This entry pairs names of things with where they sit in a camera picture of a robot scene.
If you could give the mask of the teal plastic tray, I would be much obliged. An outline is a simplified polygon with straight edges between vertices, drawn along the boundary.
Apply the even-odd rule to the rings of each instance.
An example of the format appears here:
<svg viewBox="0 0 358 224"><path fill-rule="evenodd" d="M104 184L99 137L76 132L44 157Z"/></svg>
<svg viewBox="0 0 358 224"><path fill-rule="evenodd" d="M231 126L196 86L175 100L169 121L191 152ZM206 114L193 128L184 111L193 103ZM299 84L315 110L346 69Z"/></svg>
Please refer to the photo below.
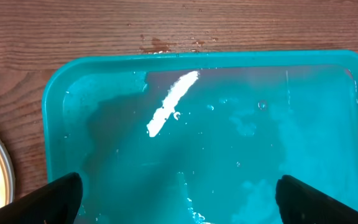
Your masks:
<svg viewBox="0 0 358 224"><path fill-rule="evenodd" d="M83 180L78 223L280 223L288 174L358 211L358 54L85 57L42 110L48 180Z"/></svg>

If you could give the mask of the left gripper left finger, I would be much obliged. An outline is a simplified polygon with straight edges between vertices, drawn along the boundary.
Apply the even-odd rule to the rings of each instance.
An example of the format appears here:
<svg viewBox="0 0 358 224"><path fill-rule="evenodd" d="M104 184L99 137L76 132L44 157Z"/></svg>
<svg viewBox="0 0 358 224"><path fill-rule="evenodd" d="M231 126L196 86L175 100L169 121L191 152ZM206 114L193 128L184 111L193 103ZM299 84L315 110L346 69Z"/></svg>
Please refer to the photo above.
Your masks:
<svg viewBox="0 0 358 224"><path fill-rule="evenodd" d="M0 224L73 224L82 196L81 177L71 172L0 208Z"/></svg>

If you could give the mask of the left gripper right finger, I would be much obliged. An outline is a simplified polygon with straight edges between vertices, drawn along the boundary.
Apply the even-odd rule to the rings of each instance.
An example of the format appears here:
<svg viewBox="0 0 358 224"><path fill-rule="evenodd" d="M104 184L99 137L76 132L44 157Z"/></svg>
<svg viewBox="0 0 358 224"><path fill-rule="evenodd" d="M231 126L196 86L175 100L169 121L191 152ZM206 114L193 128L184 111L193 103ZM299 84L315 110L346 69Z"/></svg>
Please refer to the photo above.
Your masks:
<svg viewBox="0 0 358 224"><path fill-rule="evenodd" d="M290 175L277 181L275 201L283 224L358 224L358 211Z"/></svg>

